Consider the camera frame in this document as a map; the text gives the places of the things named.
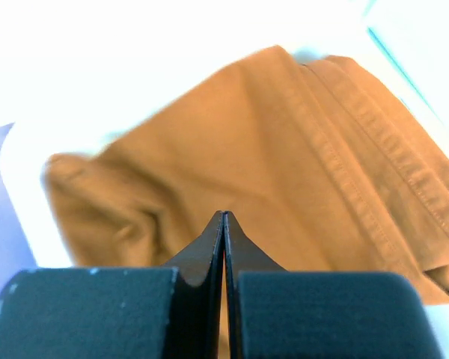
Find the brown trousers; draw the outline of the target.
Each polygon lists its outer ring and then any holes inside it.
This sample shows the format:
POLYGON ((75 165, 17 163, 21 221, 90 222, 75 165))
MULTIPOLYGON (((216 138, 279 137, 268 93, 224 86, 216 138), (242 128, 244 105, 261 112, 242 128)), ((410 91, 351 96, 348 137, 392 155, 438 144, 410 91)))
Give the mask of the brown trousers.
POLYGON ((286 269, 393 271, 449 303, 449 159, 350 58, 264 49, 46 183, 81 266, 156 266, 229 210, 286 269))

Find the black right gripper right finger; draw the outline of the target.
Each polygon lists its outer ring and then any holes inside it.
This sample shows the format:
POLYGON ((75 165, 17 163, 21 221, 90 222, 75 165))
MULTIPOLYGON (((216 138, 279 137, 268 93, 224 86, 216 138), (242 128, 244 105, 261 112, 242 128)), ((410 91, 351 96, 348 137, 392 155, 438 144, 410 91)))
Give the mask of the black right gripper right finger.
POLYGON ((440 358, 410 282, 391 272, 287 271, 223 214, 232 358, 440 358))

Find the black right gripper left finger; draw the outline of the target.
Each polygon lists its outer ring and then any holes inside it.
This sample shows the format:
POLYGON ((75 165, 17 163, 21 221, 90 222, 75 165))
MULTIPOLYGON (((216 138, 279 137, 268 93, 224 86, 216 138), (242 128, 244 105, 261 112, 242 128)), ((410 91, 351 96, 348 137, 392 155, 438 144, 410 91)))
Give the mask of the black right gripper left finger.
POLYGON ((0 358, 216 358, 224 218, 161 266, 19 271, 0 293, 0 358))

